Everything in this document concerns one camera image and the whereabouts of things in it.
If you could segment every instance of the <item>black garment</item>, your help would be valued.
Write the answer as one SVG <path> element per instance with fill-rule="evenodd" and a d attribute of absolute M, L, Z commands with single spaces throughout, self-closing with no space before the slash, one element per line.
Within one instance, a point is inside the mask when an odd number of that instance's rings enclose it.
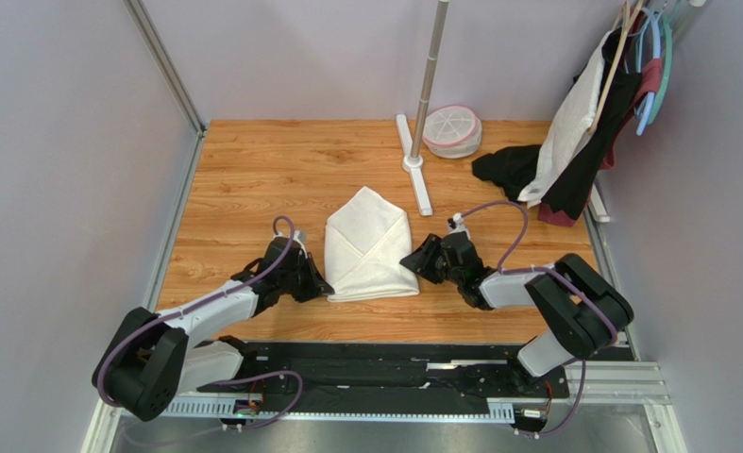
<path fill-rule="evenodd" d="M 472 162 L 472 175 L 493 182 L 509 200 L 517 201 L 522 189 L 536 178 L 540 148 L 540 144 L 510 146 L 486 154 Z"/>
<path fill-rule="evenodd" d="M 618 37 L 616 40 L 612 40 L 612 37 L 603 45 L 607 67 L 611 66 L 613 58 L 609 57 L 615 54 L 618 44 Z M 598 120 L 598 129 L 541 199 L 553 213 L 563 210 L 570 219 L 581 217 L 603 158 L 619 135 L 623 119 L 633 106 L 640 85 L 641 73 L 625 74 L 622 68 L 617 69 Z"/>

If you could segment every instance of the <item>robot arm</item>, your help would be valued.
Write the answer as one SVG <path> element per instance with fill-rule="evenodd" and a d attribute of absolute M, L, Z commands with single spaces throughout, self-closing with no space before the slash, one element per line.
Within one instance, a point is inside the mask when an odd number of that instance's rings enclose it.
<path fill-rule="evenodd" d="M 244 359 L 242 342 L 225 337 L 202 343 L 224 327 L 273 307 L 282 294 L 306 302 L 334 293 L 304 248 L 303 233 L 297 230 L 293 239 L 289 252 L 260 279 L 255 276 L 279 260 L 289 241 L 286 237 L 277 235 L 263 258 L 254 260 L 209 294 L 157 313 L 141 308 L 129 312 L 94 370 L 93 385 L 96 386 L 100 368 L 115 347 L 133 332 L 167 315 L 175 317 L 149 328 L 113 358 L 104 387 L 116 404 L 148 421 L 164 411 L 176 394 L 234 378 Z M 256 281 L 237 290 L 250 279 Z"/>
<path fill-rule="evenodd" d="M 476 309 L 537 307 L 549 329 L 525 344 L 517 356 L 531 377 L 588 359 L 611 344 L 612 331 L 601 316 L 614 332 L 633 320 L 628 301 L 580 256 L 568 254 L 545 266 L 501 273 L 483 265 L 460 214 L 448 223 L 447 236 L 429 235 L 401 265 L 429 282 L 455 283 L 464 301 Z M 594 308 L 573 301 L 570 288 L 580 290 Z"/>

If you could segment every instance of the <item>pole stand base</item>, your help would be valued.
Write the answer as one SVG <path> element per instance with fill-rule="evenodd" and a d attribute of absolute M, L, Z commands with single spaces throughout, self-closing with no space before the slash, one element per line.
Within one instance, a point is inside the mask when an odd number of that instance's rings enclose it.
<path fill-rule="evenodd" d="M 413 137 L 410 135 L 407 117 L 403 114 L 397 115 L 397 130 L 399 132 L 399 142 L 402 145 L 402 152 L 404 153 L 402 168 L 410 174 L 410 180 L 413 183 L 413 192 L 415 193 L 415 203 L 418 205 L 418 213 L 425 217 L 432 215 L 430 196 L 427 195 L 427 184 L 424 182 L 424 174 L 421 173 L 421 167 L 424 166 L 424 158 L 421 156 L 418 156 L 416 159 L 410 158 Z"/>

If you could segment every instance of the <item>cable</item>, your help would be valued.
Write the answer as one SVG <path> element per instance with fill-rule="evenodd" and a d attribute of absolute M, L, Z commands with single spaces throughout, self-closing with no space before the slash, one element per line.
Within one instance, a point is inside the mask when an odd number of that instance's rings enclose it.
<path fill-rule="evenodd" d="M 519 232 L 519 235 L 516 237 L 514 243 L 512 243 L 511 246 L 508 247 L 508 250 L 505 251 L 505 253 L 502 255 L 502 258 L 499 259 L 499 263 L 497 263 L 498 271 L 503 275 L 526 274 L 526 273 L 533 273 L 536 271 L 544 272 L 548 274 L 549 276 L 554 278 L 556 281 L 564 285 L 573 294 L 577 295 L 581 299 L 581 301 L 584 304 L 586 304 L 586 306 L 598 316 L 600 321 L 606 326 L 606 328 L 608 328 L 608 331 L 611 334 L 612 343 L 616 343 L 617 341 L 616 328 L 614 327 L 614 324 L 612 324 L 611 320 L 609 320 L 605 316 L 605 314 L 603 314 L 603 312 L 594 304 L 594 302 L 592 302 L 589 299 L 589 297 L 586 296 L 586 294 L 584 294 L 575 285 L 573 285 L 572 282 L 564 278 L 564 276 L 559 274 L 554 269 L 550 269 L 544 266 L 532 266 L 529 268 L 511 269 L 511 270 L 505 270 L 502 268 L 502 263 L 505 262 L 505 260 L 511 255 L 511 253 L 516 249 L 516 247 L 522 241 L 522 238 L 525 237 L 525 233 L 528 230 L 528 222 L 529 222 L 528 210 L 522 207 L 522 205 L 519 205 L 511 201 L 492 201 L 490 203 L 483 203 L 482 205 L 479 205 L 472 210 L 468 210 L 467 212 L 464 212 L 463 214 L 461 214 L 461 217 L 465 218 L 466 216 L 471 215 L 479 210 L 484 210 L 494 205 L 513 206 L 522 212 L 522 219 L 523 219 L 521 232 Z M 549 435 L 552 435 L 560 431 L 567 424 L 569 424 L 569 421 L 572 420 L 572 416 L 575 415 L 575 411 L 578 409 L 578 405 L 581 403 L 581 398 L 583 397 L 583 384 L 585 380 L 586 380 L 586 361 L 581 361 L 581 382 L 578 385 L 578 394 L 575 396 L 575 402 L 572 403 L 572 410 L 566 415 L 564 420 L 557 427 L 550 429 L 549 431 L 543 431 L 541 433 L 530 432 L 530 431 L 523 431 L 523 432 L 527 433 L 527 435 L 530 437 L 549 436 Z M 549 390 L 549 393 L 550 393 L 550 399 L 552 399 L 552 390 Z"/>
<path fill-rule="evenodd" d="M 290 409 L 292 409 L 298 403 L 298 400 L 301 399 L 301 393 L 304 390 L 304 379 L 301 377 L 301 375 L 299 373 L 297 373 L 295 371 L 284 370 L 284 371 L 275 371 L 273 373 L 266 373 L 264 375 L 258 375 L 258 376 L 254 376 L 254 377 L 247 377 L 247 378 L 244 378 L 244 379 L 218 380 L 216 382 L 213 382 L 211 385 L 219 385 L 219 386 L 229 386 L 229 387 L 232 387 L 232 386 L 235 386 L 235 385 L 250 384 L 250 383 L 259 382 L 259 381 L 264 380 L 264 379 L 267 379 L 267 378 L 277 378 L 279 376 L 285 376 L 285 375 L 292 376 L 293 378 L 296 378 L 296 380 L 298 381 L 298 388 L 296 389 L 296 396 L 293 397 L 293 401 L 291 401 L 290 404 L 288 404 L 284 409 L 282 409 L 281 411 L 277 412 L 276 414 L 274 414 L 269 419 L 263 420 L 261 422 L 253 423 L 253 424 L 250 424 L 250 425 L 245 425 L 245 426 L 243 426 L 240 429 L 241 431 L 245 431 L 245 430 L 249 430 L 249 429 L 259 429 L 259 428 L 267 427 L 268 425 L 270 425 L 272 423 L 276 423 L 279 420 L 279 418 L 281 418 L 282 416 L 284 416 L 285 414 L 287 414 L 287 412 L 289 412 Z M 136 446 L 139 446 L 139 447 L 142 447 L 142 448 L 162 448 L 162 447 L 165 447 L 165 446 L 183 444 L 185 442 L 189 442 L 189 441 L 194 440 L 194 439 L 197 439 L 199 437 L 203 437 L 203 436 L 206 436 L 206 435 L 209 435 L 209 434 L 213 434 L 215 432 L 222 431 L 224 429 L 222 426 L 221 427 L 217 427 L 217 428 L 207 428 L 207 429 L 198 431 L 198 432 L 196 432 L 194 434 L 191 434 L 189 436 L 182 437 L 180 439 L 174 439 L 172 441 L 165 441 L 165 442 L 150 443 L 150 442 L 137 441 L 136 439 L 132 438 L 128 434 L 128 430 L 131 429 L 135 425 L 138 425 L 138 423 L 137 424 L 134 424 L 134 425 L 131 425 L 130 427 L 126 428 L 125 431 L 123 431 L 123 438 L 126 441 L 128 441 L 129 443 L 131 443 L 133 445 L 136 445 Z"/>
<path fill-rule="evenodd" d="M 484 210 L 486 208 L 489 208 L 495 205 L 508 205 L 508 206 L 513 206 L 514 208 L 517 208 L 522 213 L 522 220 L 523 220 L 522 230 L 519 232 L 519 235 L 516 236 L 514 243 L 512 243 L 511 246 L 508 247 L 508 250 L 506 250 L 505 253 L 502 254 L 502 258 L 500 258 L 499 262 L 497 263 L 497 269 L 499 270 L 499 272 L 507 276 L 507 275 L 513 275 L 513 274 L 528 274 L 528 273 L 533 273 L 533 272 L 538 271 L 538 272 L 544 272 L 545 274 L 548 274 L 549 276 L 553 277 L 556 281 L 564 285 L 573 294 L 577 295 L 581 299 L 581 301 L 584 304 L 586 304 L 586 306 L 598 316 L 600 321 L 606 326 L 606 328 L 608 328 L 608 331 L 611 334 L 611 343 L 612 344 L 616 343 L 618 340 L 618 337 L 616 335 L 616 328 L 614 327 L 614 324 L 612 324 L 611 320 L 609 320 L 606 317 L 606 315 L 603 314 L 602 310 L 600 310 L 598 306 L 596 306 L 595 303 L 592 302 L 589 299 L 589 297 L 587 297 L 586 294 L 583 293 L 583 291 L 579 290 L 575 285 L 573 285 L 569 280 L 564 278 L 564 276 L 556 272 L 554 269 L 550 269 L 544 266 L 532 266 L 529 268 L 526 267 L 526 268 L 511 269 L 511 270 L 502 269 L 502 263 L 505 262 L 505 260 L 511 255 L 511 253 L 514 252 L 514 250 L 519 245 L 519 243 L 522 242 L 522 238 L 525 237 L 525 233 L 527 233 L 528 231 L 528 222 L 529 222 L 528 210 L 526 210 L 522 205 L 518 203 L 514 203 L 512 201 L 500 200 L 500 201 L 491 201 L 488 203 L 483 203 L 477 206 L 476 208 L 473 208 L 471 210 L 464 212 L 463 214 L 461 214 L 461 217 L 465 219 L 467 216 L 479 210 Z"/>
<path fill-rule="evenodd" d="M 468 211 L 464 212 L 463 214 L 461 214 L 461 217 L 463 217 L 465 219 L 469 215 L 477 212 L 478 210 L 484 210 L 486 208 L 490 208 L 490 207 L 495 206 L 495 205 L 513 206 L 514 208 L 517 208 L 522 213 L 522 230 L 519 231 L 519 235 L 516 236 L 516 239 L 514 240 L 514 243 L 512 243 L 511 246 L 508 247 L 508 250 L 506 250 L 505 253 L 502 255 L 502 258 L 499 259 L 499 262 L 497 263 L 497 269 L 501 269 L 502 268 L 502 263 L 505 262 L 505 259 L 507 259 L 508 256 L 510 256 L 511 253 L 514 252 L 514 250 L 516 250 L 516 248 L 519 246 L 519 243 L 522 242 L 522 238 L 525 237 L 525 233 L 528 232 L 528 221 L 529 221 L 529 219 L 528 219 L 528 211 L 526 209 L 522 208 L 522 205 L 519 205 L 518 203 L 514 203 L 513 201 L 499 200 L 499 201 L 491 201 L 491 202 L 488 202 L 488 203 L 483 203 L 483 204 L 477 206 L 476 208 L 473 208 L 471 210 L 468 210 Z"/>
<path fill-rule="evenodd" d="M 552 409 L 552 386 L 549 385 L 548 380 L 544 381 L 544 385 L 547 386 L 547 407 L 545 408 L 545 410 L 547 411 L 546 417 L 549 420 L 549 411 L 550 409 Z"/>
<path fill-rule="evenodd" d="M 533 431 L 517 430 L 515 431 L 515 433 L 516 434 L 524 433 L 528 437 L 538 439 L 539 437 L 543 437 L 543 436 L 551 436 L 559 432 L 560 430 L 564 429 L 564 427 L 568 425 L 569 422 L 572 420 L 572 417 L 575 415 L 575 412 L 578 410 L 578 405 L 581 404 L 581 399 L 583 399 L 583 384 L 585 381 L 586 381 L 586 361 L 581 361 L 581 382 L 578 383 L 578 394 L 575 395 L 575 401 L 572 403 L 572 409 L 569 411 L 566 417 L 564 417 L 564 420 L 561 423 L 559 423 L 555 428 L 550 429 L 548 431 L 533 432 Z"/>
<path fill-rule="evenodd" d="M 242 385 L 242 384 L 248 384 L 251 382 L 255 382 L 257 380 L 276 378 L 276 377 L 285 376 L 285 375 L 292 376 L 296 378 L 296 380 L 298 381 L 298 388 L 296 389 L 296 396 L 293 397 L 293 401 L 291 401 L 290 404 L 288 404 L 281 411 L 274 414 L 274 416 L 272 416 L 271 418 L 267 420 L 263 420 L 258 423 L 251 424 L 251 425 L 246 425 L 245 428 L 243 428 L 243 430 L 259 429 L 259 428 L 267 427 L 268 425 L 277 422 L 279 418 L 284 416 L 285 413 L 289 412 L 290 409 L 292 409 L 296 405 L 296 403 L 298 403 L 298 400 L 301 399 L 301 393 L 304 391 L 304 379 L 301 377 L 299 373 L 292 371 L 292 370 L 274 371 L 273 373 L 265 373 L 264 375 L 247 377 L 244 379 L 218 380 L 216 382 L 213 382 L 212 385 L 225 385 L 225 386 Z"/>
<path fill-rule="evenodd" d="M 276 258 L 276 260 L 274 260 L 271 263 L 271 265 L 268 266 L 267 269 L 265 269 L 264 271 L 260 272 L 259 274 L 257 274 L 253 278 L 251 278 L 248 281 L 245 281 L 245 282 L 243 282 L 243 283 L 235 286 L 234 288 L 230 288 L 230 289 L 226 290 L 225 291 L 226 295 L 236 293 L 236 292 L 242 290 L 243 288 L 245 288 L 245 287 L 247 287 L 249 285 L 252 285 L 252 284 L 256 283 L 257 281 L 261 280 L 262 278 L 264 278 L 265 276 L 267 276 L 271 271 L 273 271 L 274 269 L 276 269 L 276 267 L 281 263 L 281 261 L 287 255 L 287 252 L 290 251 L 290 248 L 293 246 L 293 241 L 295 240 L 293 238 L 293 236 L 296 233 L 296 227 L 293 225 L 293 221 L 290 220 L 289 217 L 284 216 L 284 215 L 280 215 L 279 217 L 275 218 L 274 221 L 273 221 L 273 230 L 277 234 L 279 233 L 279 231 L 278 231 L 276 225 L 279 222 L 279 220 L 283 220 L 283 221 L 287 222 L 288 227 L 290 227 L 290 237 L 287 240 L 287 244 L 284 245 L 284 249 L 281 251 L 281 254 L 279 255 L 279 257 Z M 111 399 L 111 396 L 109 396 L 109 394 L 106 392 L 105 378 L 106 378 L 106 375 L 109 373 L 109 369 L 111 368 L 111 363 L 114 361 L 114 358 L 117 357 L 117 355 L 119 355 L 123 351 L 123 349 L 125 349 L 129 344 L 131 344 L 131 342 L 133 342 L 136 338 L 138 338 L 140 335 L 144 334 L 145 332 L 147 332 L 151 328 L 153 328 L 153 327 L 155 327 L 155 326 L 157 326 L 157 325 L 159 325 L 161 323 L 164 323 L 164 322 L 167 322 L 167 321 L 171 321 L 173 319 L 176 319 L 176 318 L 181 317 L 185 313 L 189 314 L 192 311 L 198 310 L 201 307 L 204 307 L 206 305 L 209 305 L 211 302 L 213 302 L 213 301 L 221 298 L 223 296 L 223 294 L 224 293 L 216 293 L 216 294 L 210 295 L 209 297 L 205 297 L 205 298 L 201 299 L 200 301 L 198 301 L 197 303 L 192 304 L 192 306 L 190 308 L 188 308 L 184 312 L 182 312 L 182 311 L 174 311 L 174 312 L 169 313 L 169 314 L 166 314 L 164 316 L 160 316 L 159 318 L 156 318 L 153 321 L 145 324 L 144 326 L 142 326 L 142 327 L 134 330 L 133 332 L 131 332 L 130 335 L 128 335 L 127 337 L 125 337 L 122 342 L 120 342 L 118 345 L 116 345 L 111 350 L 111 352 L 107 355 L 106 359 L 100 365 L 100 370 L 97 373 L 97 381 L 95 382 L 96 387 L 97 387 L 97 394 L 100 395 L 100 399 L 102 399 L 103 402 L 106 403 L 106 404 L 108 404 L 109 406 L 113 406 L 115 408 L 121 407 L 121 405 L 117 404 L 116 401 L 114 401 L 113 399 Z"/>

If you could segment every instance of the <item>white cloth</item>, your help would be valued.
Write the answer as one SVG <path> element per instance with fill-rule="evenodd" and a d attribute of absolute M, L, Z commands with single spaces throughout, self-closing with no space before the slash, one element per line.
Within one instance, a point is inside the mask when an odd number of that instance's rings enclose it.
<path fill-rule="evenodd" d="M 415 274 L 399 264 L 413 251 L 404 210 L 363 187 L 327 219 L 324 261 L 335 294 L 353 302 L 418 294 Z"/>
<path fill-rule="evenodd" d="M 527 201 L 528 207 L 541 202 L 541 198 L 572 158 L 589 143 L 591 136 L 586 130 L 595 121 L 605 67 L 601 48 L 610 34 L 611 32 L 606 33 L 600 41 L 586 68 L 552 119 L 547 139 L 539 150 L 536 177 L 519 194 L 519 201 Z"/>

